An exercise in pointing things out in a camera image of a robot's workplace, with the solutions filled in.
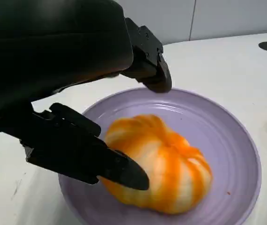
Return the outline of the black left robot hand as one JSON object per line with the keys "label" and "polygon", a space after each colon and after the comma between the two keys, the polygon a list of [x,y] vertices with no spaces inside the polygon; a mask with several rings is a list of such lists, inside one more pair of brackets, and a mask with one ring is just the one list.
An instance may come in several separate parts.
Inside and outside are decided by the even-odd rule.
{"label": "black left robot hand", "polygon": [[0,132],[20,140],[33,165],[88,184],[104,177],[147,190],[146,172],[110,149],[98,124],[60,103],[32,102],[118,75],[156,93],[172,88],[163,45],[112,0],[0,0]]}

